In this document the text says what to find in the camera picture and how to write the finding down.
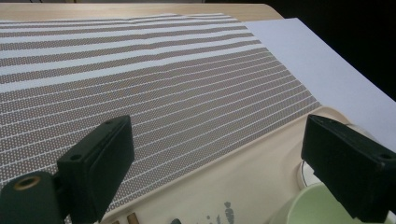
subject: fabric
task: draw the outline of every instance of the fabric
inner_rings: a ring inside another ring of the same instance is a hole
[[[0,187],[130,115],[135,161],[109,209],[319,107],[223,14],[0,21]]]

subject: light green cup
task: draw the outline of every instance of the light green cup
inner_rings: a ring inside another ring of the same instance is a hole
[[[358,224],[323,183],[303,189],[286,203],[270,224]]]

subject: placemat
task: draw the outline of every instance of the placemat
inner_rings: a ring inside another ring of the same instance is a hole
[[[223,14],[0,21],[0,187],[130,115],[135,161],[109,209],[320,106]]]

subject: white paper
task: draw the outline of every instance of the white paper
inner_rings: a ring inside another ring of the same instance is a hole
[[[323,105],[396,152],[396,103],[301,21],[251,21],[246,26]]]

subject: tray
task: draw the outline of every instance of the tray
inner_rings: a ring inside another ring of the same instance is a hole
[[[348,119],[329,107],[311,114]],[[304,115],[209,164],[108,212],[101,223],[184,224],[268,223],[299,191],[296,172],[306,121]]]

